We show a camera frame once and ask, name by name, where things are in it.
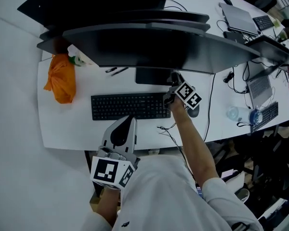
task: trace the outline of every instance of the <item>person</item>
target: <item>person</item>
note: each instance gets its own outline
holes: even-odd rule
[[[213,157],[194,127],[183,103],[176,97],[171,111],[193,176],[182,158],[147,156],[121,191],[105,188],[97,207],[94,229],[99,231],[230,231],[236,223],[262,231],[252,212],[219,178]]]

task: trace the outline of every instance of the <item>white sleeve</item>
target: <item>white sleeve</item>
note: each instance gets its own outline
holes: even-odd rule
[[[111,231],[112,227],[101,215],[90,212],[86,217],[80,231]]]
[[[263,231],[254,214],[232,193],[220,178],[207,180],[202,186],[203,199],[229,224],[242,222],[250,229]]]

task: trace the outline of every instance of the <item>water bottle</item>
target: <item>water bottle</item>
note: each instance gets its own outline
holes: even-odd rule
[[[227,111],[227,117],[236,122],[256,125],[262,122],[262,113],[255,109],[241,108],[232,106]]]

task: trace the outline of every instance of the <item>white shirt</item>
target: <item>white shirt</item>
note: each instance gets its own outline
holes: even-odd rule
[[[263,230],[223,180],[206,181],[202,194],[203,198],[183,159],[171,155],[142,158],[121,192],[121,212],[113,230],[231,231],[238,222],[250,224],[255,231]],[[98,217],[92,230],[111,230],[108,222]]]

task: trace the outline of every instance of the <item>computer mouse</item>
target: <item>computer mouse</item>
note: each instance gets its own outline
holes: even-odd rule
[[[224,0],[224,2],[228,5],[232,5],[232,2],[230,0]]]
[[[199,105],[194,110],[188,108],[187,113],[191,118],[197,117],[199,114]]]

